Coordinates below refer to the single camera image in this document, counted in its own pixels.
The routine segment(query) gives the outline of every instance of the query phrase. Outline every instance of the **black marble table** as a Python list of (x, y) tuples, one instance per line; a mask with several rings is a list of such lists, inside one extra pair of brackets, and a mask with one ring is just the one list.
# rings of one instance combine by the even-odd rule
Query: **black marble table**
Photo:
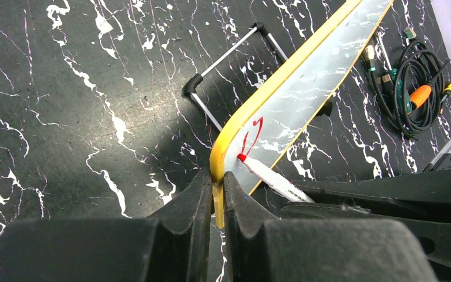
[[(144, 217), (208, 165), (218, 132), (182, 87), (266, 22), (288, 55), (344, 0), (0, 0), (0, 233), (15, 220)], [(445, 61), (428, 0), (395, 0), (380, 32), (392, 61), (414, 27)], [(198, 94), (225, 124), (279, 67), (253, 36)], [(451, 80), (451, 69), (446, 74)], [(292, 180), (421, 172), (451, 137), (451, 99), (418, 140), (390, 130), (360, 59), (276, 169)], [(284, 201), (253, 195), (275, 212)], [(209, 280), (224, 278), (211, 227)]]

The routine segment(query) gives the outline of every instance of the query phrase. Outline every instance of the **yellow frame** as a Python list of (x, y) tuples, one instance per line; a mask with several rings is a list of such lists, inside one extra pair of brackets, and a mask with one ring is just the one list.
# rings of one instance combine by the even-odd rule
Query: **yellow frame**
[[(222, 180), (224, 179), (224, 159), (227, 153), (229, 145), (236, 137), (237, 133), (243, 128), (244, 124), (250, 119), (250, 117), (269, 99), (272, 94), (298, 69), (298, 67), (309, 57), (314, 50), (333, 32), (338, 25), (362, 2), (362, 0), (348, 0), (346, 1), (310, 38), (287, 60), (267, 81), (257, 90), (251, 97), (233, 114), (229, 121), (225, 124), (224, 129), (219, 134), (210, 154), (210, 170), (212, 175), (212, 180), (214, 182), (214, 202), (216, 208), (216, 220), (217, 227), (221, 228), (224, 226), (223, 223), (223, 187)], [(388, 7), (386, 7), (385, 12), (379, 19), (379, 22), (373, 29), (372, 34), (376, 31), (377, 27), (383, 17), (385, 16), (388, 9), (393, 4), (393, 0), (390, 1)], [(360, 57), (356, 56), (352, 63), (355, 64), (357, 59)], [(334, 91), (340, 86), (340, 84), (345, 80), (345, 78), (350, 73), (347, 71), (345, 76), (336, 85), (331, 95), (328, 95), (326, 101), (332, 96)], [(312, 121), (315, 114), (308, 120), (304, 128)], [(293, 139), (291, 144), (280, 154), (279, 158), (274, 162), (272, 167), (286, 154), (286, 150), (295, 142), (295, 140), (300, 136), (303, 130), (297, 134)], [(251, 195), (255, 189), (258, 187), (261, 181), (255, 185), (249, 195)]]

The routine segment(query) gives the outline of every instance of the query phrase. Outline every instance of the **red marker tip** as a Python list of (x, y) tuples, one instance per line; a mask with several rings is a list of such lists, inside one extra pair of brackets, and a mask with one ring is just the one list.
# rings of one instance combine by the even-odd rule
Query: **red marker tip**
[(246, 159), (246, 156), (243, 154), (239, 154), (238, 159), (240, 159), (242, 162), (244, 162), (244, 160)]

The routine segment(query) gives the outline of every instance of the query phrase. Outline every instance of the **metal rod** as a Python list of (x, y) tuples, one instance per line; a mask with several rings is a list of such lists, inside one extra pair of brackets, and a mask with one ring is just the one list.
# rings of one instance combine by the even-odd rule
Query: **metal rod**
[(231, 49), (227, 50), (226, 53), (222, 55), (218, 60), (216, 60), (211, 66), (208, 67), (204, 72), (201, 73), (201, 77), (205, 77), (212, 69), (214, 69), (220, 62), (222, 62), (230, 53), (232, 53), (236, 48), (238, 48), (248, 37), (254, 34), (257, 31), (257, 27), (255, 26), (247, 33), (243, 38), (241, 38), (236, 44), (234, 44)]
[(218, 123), (217, 119), (211, 114), (211, 112), (208, 110), (207, 106), (201, 101), (201, 99), (196, 95), (196, 93), (191, 93), (191, 97), (194, 99), (196, 103), (201, 107), (203, 112), (205, 112), (205, 115), (208, 116), (208, 118), (211, 120), (213, 125), (218, 129), (218, 131), (222, 131), (222, 126)]
[(277, 54), (283, 59), (284, 62), (288, 60), (288, 56), (282, 51), (279, 44), (277, 44), (277, 41), (274, 39), (274, 37), (269, 33), (267, 34), (267, 39), (271, 42), (271, 44), (274, 46), (275, 50), (277, 51)]
[(378, 43), (381, 45), (381, 51), (383, 52), (383, 56), (386, 60), (386, 66), (388, 67), (388, 70), (392, 70), (392, 64), (390, 63), (390, 59), (388, 58), (388, 54), (386, 53), (385, 45), (383, 44), (383, 39), (379, 36), (378, 33), (376, 33), (376, 39), (378, 40)]

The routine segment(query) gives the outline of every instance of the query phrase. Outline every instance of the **metal stand leg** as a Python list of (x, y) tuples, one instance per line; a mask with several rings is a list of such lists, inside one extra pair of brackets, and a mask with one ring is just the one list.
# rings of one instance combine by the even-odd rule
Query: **metal stand leg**
[(212, 115), (210, 110), (208, 110), (207, 106), (203, 103), (203, 101), (196, 95), (196, 86), (198, 86), (202, 81), (203, 78), (209, 74), (217, 65), (222, 62), (227, 56), (229, 56), (234, 50), (236, 50), (241, 44), (243, 44), (246, 39), (248, 39), (252, 34), (255, 32), (259, 32), (263, 37), (267, 37), (267, 40), (272, 44), (274, 49), (276, 50), (277, 54), (281, 58), (282, 62), (286, 62), (288, 60), (288, 56), (282, 51), (281, 47), (277, 43), (277, 41), (272, 37), (272, 35), (267, 31), (267, 28), (265, 25), (261, 22), (257, 22), (253, 25), (253, 28), (245, 35), (243, 36), (236, 44), (231, 47), (231, 49), (227, 50), (226, 53), (224, 53), (218, 60), (216, 60), (214, 63), (211, 64), (204, 72), (201, 74), (196, 74), (193, 78), (191, 78), (184, 87), (184, 93), (191, 97), (192, 100), (194, 100), (199, 107), (203, 110), (203, 112), (210, 118), (213, 125), (218, 129), (218, 131), (222, 131), (222, 126), (219, 124), (217, 119)]

